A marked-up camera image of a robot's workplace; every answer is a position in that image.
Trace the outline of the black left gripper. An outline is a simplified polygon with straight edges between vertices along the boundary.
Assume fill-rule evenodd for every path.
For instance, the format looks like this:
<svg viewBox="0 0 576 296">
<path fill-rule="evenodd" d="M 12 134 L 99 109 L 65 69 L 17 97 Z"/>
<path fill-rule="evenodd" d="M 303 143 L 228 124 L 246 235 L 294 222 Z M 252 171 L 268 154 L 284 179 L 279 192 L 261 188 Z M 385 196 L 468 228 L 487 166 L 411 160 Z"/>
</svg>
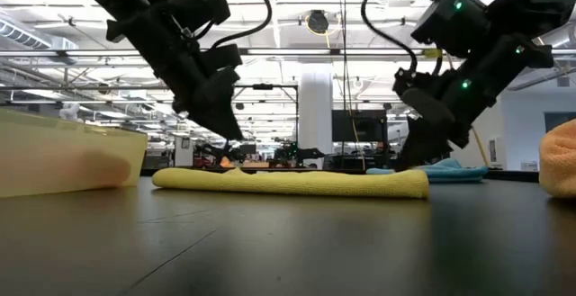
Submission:
<svg viewBox="0 0 576 296">
<path fill-rule="evenodd" d="M 176 111 L 225 139 L 242 139 L 232 111 L 235 67 L 241 64 L 234 44 L 202 50 L 198 38 L 181 26 L 167 0 L 111 0 L 113 17 L 106 37 L 126 38 L 175 95 Z"/>
</svg>

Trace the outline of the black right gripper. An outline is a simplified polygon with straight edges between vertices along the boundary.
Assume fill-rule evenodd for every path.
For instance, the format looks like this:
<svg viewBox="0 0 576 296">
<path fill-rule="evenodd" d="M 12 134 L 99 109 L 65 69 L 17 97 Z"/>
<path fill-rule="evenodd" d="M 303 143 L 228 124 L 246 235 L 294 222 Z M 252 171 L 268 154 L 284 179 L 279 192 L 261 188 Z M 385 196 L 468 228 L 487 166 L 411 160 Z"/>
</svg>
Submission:
<svg viewBox="0 0 576 296">
<path fill-rule="evenodd" d="M 473 122 L 525 68 L 553 65 L 551 45 L 538 45 L 513 33 L 485 42 L 459 68 L 441 75 L 399 69 L 393 91 L 419 117 L 408 119 L 409 132 L 395 170 L 443 157 L 452 145 L 466 147 Z"/>
</svg>

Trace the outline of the yellow microfiber towel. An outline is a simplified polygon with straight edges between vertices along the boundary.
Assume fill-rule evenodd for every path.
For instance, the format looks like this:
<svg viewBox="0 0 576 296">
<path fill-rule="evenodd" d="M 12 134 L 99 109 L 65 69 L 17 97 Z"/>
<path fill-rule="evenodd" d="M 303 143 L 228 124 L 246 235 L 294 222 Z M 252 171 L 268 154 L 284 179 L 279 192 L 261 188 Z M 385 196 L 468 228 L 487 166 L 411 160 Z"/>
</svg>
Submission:
<svg viewBox="0 0 576 296">
<path fill-rule="evenodd" d="M 382 197 L 426 199 L 429 181 L 422 170 L 387 175 L 349 175 L 333 172 L 271 172 L 248 174 L 239 168 L 225 173 L 166 168 L 152 175 L 159 188 L 232 193 Z"/>
</svg>

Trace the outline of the orange microfiber towel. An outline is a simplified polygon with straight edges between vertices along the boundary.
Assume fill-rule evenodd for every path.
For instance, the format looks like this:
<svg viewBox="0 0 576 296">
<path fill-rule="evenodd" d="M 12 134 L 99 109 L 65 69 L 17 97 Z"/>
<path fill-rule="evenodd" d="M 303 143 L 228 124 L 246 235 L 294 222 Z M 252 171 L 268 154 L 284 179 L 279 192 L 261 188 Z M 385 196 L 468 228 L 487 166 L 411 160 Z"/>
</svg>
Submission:
<svg viewBox="0 0 576 296">
<path fill-rule="evenodd" d="M 539 183 L 555 198 L 576 199 L 576 119 L 541 139 Z"/>
</svg>

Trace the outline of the yellow plastic bin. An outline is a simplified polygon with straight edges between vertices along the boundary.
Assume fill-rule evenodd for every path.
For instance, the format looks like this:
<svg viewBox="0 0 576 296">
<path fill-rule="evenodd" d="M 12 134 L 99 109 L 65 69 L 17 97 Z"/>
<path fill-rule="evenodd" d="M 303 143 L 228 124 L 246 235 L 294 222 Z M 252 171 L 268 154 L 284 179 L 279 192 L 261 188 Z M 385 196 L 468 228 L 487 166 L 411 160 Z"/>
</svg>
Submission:
<svg viewBox="0 0 576 296">
<path fill-rule="evenodd" d="M 136 185 L 140 178 L 147 145 L 148 136 L 141 132 L 96 127 L 39 114 L 0 109 L 0 160 L 21 154 L 33 155 L 69 150 L 97 150 L 128 160 L 131 165 L 130 177 L 119 186 L 102 188 Z M 0 193 L 0 198 L 38 194 L 46 193 L 17 195 Z"/>
</svg>

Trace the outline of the blue microfiber towel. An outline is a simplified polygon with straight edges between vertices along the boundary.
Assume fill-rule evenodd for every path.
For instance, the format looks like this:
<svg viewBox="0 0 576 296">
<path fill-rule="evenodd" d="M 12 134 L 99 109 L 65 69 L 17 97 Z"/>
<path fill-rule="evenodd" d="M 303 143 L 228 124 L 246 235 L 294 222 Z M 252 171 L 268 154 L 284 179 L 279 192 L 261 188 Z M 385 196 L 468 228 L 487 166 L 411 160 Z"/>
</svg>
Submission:
<svg viewBox="0 0 576 296">
<path fill-rule="evenodd" d="M 488 174 L 487 166 L 464 167 L 456 159 L 447 158 L 431 165 L 415 166 L 405 171 L 369 168 L 368 175 L 387 175 L 420 183 L 479 183 Z"/>
</svg>

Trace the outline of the black monitor screen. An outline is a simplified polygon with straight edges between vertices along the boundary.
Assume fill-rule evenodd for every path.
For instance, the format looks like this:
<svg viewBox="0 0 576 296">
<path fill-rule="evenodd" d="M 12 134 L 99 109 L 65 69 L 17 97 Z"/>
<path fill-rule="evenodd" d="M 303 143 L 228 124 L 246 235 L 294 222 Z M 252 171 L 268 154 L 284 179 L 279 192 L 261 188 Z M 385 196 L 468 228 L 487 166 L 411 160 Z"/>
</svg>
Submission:
<svg viewBox="0 0 576 296">
<path fill-rule="evenodd" d="M 386 142 L 387 126 L 384 110 L 332 111 L 333 142 Z"/>
</svg>

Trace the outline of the white floor appliance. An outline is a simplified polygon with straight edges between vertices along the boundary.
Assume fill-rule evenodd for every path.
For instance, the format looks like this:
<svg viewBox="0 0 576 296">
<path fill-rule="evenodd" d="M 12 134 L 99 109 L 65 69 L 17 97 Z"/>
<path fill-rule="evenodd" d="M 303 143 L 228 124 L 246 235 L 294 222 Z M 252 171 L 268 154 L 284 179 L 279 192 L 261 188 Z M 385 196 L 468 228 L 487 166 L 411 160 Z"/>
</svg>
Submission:
<svg viewBox="0 0 576 296">
<path fill-rule="evenodd" d="M 505 153 L 501 144 L 501 138 L 498 136 L 490 137 L 488 147 L 490 166 L 503 169 L 505 165 Z"/>
</svg>

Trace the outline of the white round column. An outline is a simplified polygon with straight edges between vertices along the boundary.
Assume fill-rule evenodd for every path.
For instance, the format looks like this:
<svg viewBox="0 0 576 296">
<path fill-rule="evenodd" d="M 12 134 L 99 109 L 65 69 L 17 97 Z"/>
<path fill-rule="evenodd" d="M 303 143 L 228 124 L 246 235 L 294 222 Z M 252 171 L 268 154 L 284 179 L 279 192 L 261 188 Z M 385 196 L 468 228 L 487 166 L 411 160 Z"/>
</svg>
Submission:
<svg viewBox="0 0 576 296">
<path fill-rule="evenodd" d="M 332 107 L 332 73 L 304 72 L 299 82 L 300 148 L 317 148 L 326 155 L 333 152 Z"/>
</svg>

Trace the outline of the white robot figure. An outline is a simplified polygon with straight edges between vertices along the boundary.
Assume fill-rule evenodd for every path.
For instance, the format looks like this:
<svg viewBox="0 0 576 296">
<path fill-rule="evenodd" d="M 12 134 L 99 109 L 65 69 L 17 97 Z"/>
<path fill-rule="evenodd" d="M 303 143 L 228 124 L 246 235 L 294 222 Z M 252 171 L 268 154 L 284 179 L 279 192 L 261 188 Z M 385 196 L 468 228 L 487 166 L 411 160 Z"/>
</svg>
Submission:
<svg viewBox="0 0 576 296">
<path fill-rule="evenodd" d="M 81 105 L 79 103 L 63 103 L 62 108 L 58 111 L 60 119 L 65 121 L 82 122 L 78 117 Z"/>
</svg>

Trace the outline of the black metal frame rig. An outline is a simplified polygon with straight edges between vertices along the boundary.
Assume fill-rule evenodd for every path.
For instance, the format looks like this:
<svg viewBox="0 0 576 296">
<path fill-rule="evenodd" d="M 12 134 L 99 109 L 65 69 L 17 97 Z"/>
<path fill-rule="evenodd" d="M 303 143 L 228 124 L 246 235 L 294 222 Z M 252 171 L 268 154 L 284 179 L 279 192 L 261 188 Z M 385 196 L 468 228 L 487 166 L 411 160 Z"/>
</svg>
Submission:
<svg viewBox="0 0 576 296">
<path fill-rule="evenodd" d="M 231 107 L 246 142 L 278 147 L 298 141 L 299 86 L 236 85 Z"/>
</svg>

